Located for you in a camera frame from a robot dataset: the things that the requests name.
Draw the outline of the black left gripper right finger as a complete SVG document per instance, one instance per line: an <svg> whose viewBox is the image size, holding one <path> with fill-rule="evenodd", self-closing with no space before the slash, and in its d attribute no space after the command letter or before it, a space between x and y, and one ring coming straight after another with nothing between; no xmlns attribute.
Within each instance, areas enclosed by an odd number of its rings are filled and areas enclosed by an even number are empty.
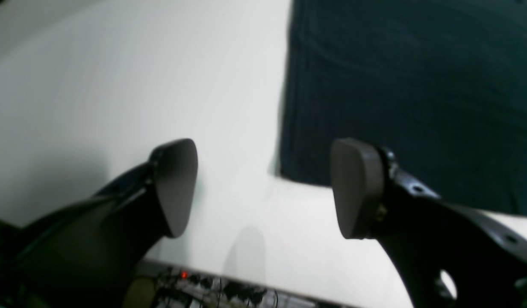
<svg viewBox="0 0 527 308"><path fill-rule="evenodd" d="M375 239L415 308L527 308L527 239L444 201L392 151L334 140L330 181L340 232Z"/></svg>

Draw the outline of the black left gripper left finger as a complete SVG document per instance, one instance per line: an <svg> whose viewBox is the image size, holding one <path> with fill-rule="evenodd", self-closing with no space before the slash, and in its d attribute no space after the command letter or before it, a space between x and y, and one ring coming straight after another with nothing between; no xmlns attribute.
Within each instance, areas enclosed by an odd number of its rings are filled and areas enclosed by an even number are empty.
<svg viewBox="0 0 527 308"><path fill-rule="evenodd" d="M148 250L185 231L197 166L192 139L168 142L91 197L0 220L0 308L120 308Z"/></svg>

